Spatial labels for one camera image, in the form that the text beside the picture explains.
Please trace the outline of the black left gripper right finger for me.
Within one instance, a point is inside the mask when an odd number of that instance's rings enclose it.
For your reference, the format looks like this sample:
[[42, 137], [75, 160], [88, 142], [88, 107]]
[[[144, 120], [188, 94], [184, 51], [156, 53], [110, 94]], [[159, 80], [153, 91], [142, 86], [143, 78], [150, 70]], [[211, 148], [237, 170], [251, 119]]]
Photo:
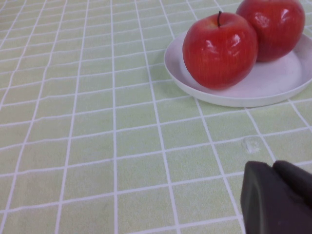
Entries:
[[312, 175], [302, 168], [287, 162], [277, 160], [273, 169], [280, 175], [286, 184], [298, 194], [303, 201], [312, 207]]

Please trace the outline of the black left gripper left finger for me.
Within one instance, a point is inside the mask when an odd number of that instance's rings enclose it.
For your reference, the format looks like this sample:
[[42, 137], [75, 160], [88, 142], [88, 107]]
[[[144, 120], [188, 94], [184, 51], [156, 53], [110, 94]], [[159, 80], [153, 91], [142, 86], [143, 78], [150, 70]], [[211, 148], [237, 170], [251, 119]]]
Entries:
[[246, 163], [240, 204], [248, 234], [312, 232], [312, 208], [267, 163]]

